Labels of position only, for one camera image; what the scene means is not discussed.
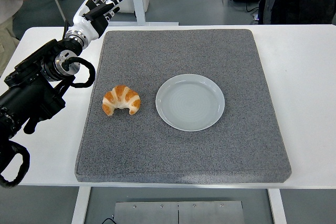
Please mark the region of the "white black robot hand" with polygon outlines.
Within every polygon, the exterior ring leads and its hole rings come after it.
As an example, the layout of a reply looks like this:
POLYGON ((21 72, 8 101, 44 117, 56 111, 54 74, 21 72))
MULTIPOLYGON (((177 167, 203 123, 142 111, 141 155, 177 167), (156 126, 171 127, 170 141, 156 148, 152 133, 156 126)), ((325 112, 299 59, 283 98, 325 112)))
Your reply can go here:
POLYGON ((73 38, 86 47, 102 36, 123 0, 84 0, 73 17, 73 25, 64 37, 73 38))

